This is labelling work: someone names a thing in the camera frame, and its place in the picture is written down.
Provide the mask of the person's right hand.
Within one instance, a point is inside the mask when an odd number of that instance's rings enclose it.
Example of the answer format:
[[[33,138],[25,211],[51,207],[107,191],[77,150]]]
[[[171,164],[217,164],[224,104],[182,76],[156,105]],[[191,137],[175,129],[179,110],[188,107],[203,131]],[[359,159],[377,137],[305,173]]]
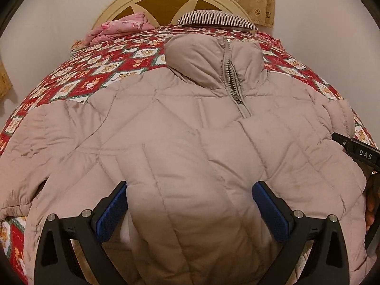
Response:
[[[366,211],[365,222],[366,231],[370,229],[375,219],[375,210],[379,205],[378,190],[379,187],[379,173],[371,174],[366,183],[365,196],[366,196]]]

